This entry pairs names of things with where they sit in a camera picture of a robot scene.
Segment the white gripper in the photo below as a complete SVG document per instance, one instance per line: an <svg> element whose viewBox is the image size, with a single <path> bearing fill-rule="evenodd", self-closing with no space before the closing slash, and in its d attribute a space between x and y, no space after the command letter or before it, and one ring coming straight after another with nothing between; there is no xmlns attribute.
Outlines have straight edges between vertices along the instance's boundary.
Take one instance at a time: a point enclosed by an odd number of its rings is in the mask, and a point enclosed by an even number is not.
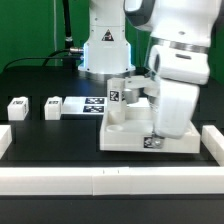
<svg viewBox="0 0 224 224"><path fill-rule="evenodd" d="M190 123L199 96L199 86L207 83L206 53L195 53L154 45L148 65L152 77L125 79L126 89L144 88L155 98L152 145L161 149L165 138L181 138Z"/></svg>

